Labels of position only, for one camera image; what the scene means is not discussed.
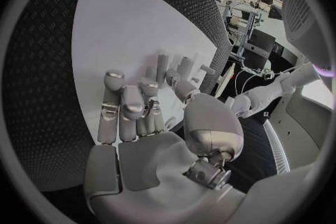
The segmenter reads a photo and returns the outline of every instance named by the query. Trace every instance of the vent grille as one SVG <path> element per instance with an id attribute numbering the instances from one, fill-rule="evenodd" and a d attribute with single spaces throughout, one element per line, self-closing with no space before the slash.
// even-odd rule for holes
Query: vent grille
<path id="1" fill-rule="evenodd" d="M 288 29 L 296 32 L 307 21 L 310 10 L 305 0 L 289 0 L 286 8 Z"/>

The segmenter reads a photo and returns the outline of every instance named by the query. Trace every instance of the purple light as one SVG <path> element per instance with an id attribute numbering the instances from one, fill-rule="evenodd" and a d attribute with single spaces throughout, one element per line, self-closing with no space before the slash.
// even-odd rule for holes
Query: purple light
<path id="1" fill-rule="evenodd" d="M 335 74 L 331 71 L 331 70 L 325 70 L 322 68 L 319 68 L 315 65 L 312 65 L 314 67 L 314 69 L 317 71 L 317 73 L 323 77 L 334 77 Z"/>

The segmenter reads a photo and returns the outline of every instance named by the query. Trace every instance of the white curved panel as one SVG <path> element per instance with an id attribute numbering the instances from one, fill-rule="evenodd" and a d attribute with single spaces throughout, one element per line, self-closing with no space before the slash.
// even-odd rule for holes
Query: white curved panel
<path id="1" fill-rule="evenodd" d="M 176 56 L 195 63 L 190 77 L 205 76 L 202 64 L 210 65 L 216 47 L 188 19 L 163 0 L 78 0 L 72 30 L 74 82 L 85 121 L 96 140 L 107 69 L 123 71 L 135 85 L 147 66 L 156 66 L 164 50 L 172 65 Z M 166 85 L 158 93 L 164 120 L 182 120 L 183 109 Z"/>

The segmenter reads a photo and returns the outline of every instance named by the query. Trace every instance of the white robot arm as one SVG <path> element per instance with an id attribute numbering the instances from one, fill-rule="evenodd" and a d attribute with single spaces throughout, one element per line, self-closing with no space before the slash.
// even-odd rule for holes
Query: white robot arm
<path id="1" fill-rule="evenodd" d="M 308 63 L 292 73 L 280 74 L 267 86 L 252 88 L 235 98 L 228 97 L 226 104 L 237 116 L 248 118 L 264 110 L 276 98 L 292 94 L 296 87 L 304 86 L 317 79 L 319 79 L 317 72 L 312 64 Z"/>

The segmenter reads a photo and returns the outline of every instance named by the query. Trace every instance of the mesh surface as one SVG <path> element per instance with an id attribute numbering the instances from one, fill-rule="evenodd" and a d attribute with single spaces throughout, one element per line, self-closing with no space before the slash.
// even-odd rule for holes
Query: mesh surface
<path id="1" fill-rule="evenodd" d="M 164 0 L 218 48 L 211 67 L 224 68 L 230 46 L 214 0 Z M 93 141 L 78 103 L 71 60 L 77 0 L 30 0 L 12 34 L 3 74 L 3 108 L 16 153 L 40 190 L 82 183 Z M 216 76 L 206 76 L 210 93 Z"/>

